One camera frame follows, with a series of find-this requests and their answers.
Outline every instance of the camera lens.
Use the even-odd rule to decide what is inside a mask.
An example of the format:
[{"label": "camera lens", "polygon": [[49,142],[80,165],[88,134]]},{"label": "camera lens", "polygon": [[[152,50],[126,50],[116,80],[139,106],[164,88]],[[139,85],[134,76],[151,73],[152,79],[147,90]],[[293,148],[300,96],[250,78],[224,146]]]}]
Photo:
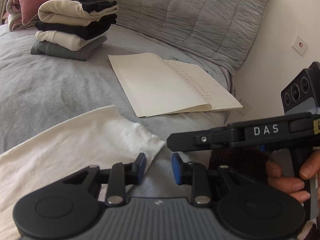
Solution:
[{"label": "camera lens", "polygon": [[284,95],[284,102],[287,106],[290,104],[290,96],[288,93]]},{"label": "camera lens", "polygon": [[301,88],[302,88],[302,91],[305,93],[309,91],[309,81],[305,77],[301,79]]},{"label": "camera lens", "polygon": [[292,98],[293,98],[293,101],[298,101],[299,98],[300,98],[300,91],[299,91],[299,87],[297,84],[294,84],[292,87],[291,87],[291,95],[292,95]]}]

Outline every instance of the yellow label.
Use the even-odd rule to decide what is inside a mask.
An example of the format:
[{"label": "yellow label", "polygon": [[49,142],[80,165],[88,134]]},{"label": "yellow label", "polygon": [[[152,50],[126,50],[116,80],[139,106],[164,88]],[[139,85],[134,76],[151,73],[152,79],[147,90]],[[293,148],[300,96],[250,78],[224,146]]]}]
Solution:
[{"label": "yellow label", "polygon": [[315,134],[320,133],[320,119],[316,119],[313,121],[313,130]]}]

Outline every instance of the human hand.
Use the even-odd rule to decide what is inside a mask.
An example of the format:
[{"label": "human hand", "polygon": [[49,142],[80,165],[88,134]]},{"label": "human hand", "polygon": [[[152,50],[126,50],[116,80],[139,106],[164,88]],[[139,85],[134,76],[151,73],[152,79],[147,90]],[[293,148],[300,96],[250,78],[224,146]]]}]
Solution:
[{"label": "human hand", "polygon": [[[303,203],[310,198],[310,194],[307,191],[302,190],[304,188],[303,180],[295,177],[283,177],[282,169],[279,164],[268,161],[266,169],[268,184],[270,186],[291,195],[300,203]],[[318,178],[320,178],[320,150],[314,151],[300,168],[300,176],[304,180],[310,179],[316,174],[318,174]],[[320,188],[318,187],[318,200],[319,199]]]}]

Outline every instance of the notebook page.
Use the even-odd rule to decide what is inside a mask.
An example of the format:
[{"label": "notebook page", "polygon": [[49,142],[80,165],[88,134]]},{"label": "notebook page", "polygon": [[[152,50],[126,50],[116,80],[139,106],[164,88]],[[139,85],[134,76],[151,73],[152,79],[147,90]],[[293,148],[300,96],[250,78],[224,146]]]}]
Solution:
[{"label": "notebook page", "polygon": [[211,109],[208,102],[156,54],[109,56],[109,60],[138,117]]},{"label": "notebook page", "polygon": [[242,105],[200,66],[174,60],[165,60],[211,106],[212,111],[240,109]]}]

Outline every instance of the white wall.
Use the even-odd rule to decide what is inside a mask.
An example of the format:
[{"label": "white wall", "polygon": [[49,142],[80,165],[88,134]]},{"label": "white wall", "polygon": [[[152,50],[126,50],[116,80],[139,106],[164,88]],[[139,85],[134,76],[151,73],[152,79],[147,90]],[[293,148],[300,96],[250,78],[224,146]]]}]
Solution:
[{"label": "white wall", "polygon": [[[301,36],[303,56],[292,45]],[[313,61],[320,61],[320,0],[270,0],[257,39],[242,69],[235,74],[237,99],[253,109],[233,111],[228,122],[283,115],[281,91]]]}]

